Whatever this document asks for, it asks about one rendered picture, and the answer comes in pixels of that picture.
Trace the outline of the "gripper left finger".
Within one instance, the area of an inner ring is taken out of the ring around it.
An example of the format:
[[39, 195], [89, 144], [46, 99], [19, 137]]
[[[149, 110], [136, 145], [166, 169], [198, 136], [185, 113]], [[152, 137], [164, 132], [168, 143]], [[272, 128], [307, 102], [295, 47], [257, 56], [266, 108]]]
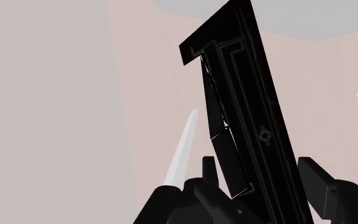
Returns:
[[157, 187], [134, 224], [259, 224], [259, 218], [219, 188], [214, 158], [203, 157], [201, 178], [186, 180], [183, 190]]

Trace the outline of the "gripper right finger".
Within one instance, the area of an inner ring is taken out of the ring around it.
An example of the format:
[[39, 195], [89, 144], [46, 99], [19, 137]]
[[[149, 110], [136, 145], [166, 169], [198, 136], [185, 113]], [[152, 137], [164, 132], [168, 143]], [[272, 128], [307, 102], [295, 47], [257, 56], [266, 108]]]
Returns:
[[335, 179], [310, 157], [298, 159], [307, 201], [331, 224], [358, 224], [358, 185]]

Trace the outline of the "black door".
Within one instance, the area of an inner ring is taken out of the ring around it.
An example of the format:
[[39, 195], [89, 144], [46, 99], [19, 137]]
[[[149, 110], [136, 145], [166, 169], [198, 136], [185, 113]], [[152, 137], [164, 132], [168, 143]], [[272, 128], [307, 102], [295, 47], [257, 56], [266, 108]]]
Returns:
[[201, 60], [210, 139], [230, 196], [265, 224], [314, 224], [251, 0], [228, 0], [179, 46]]

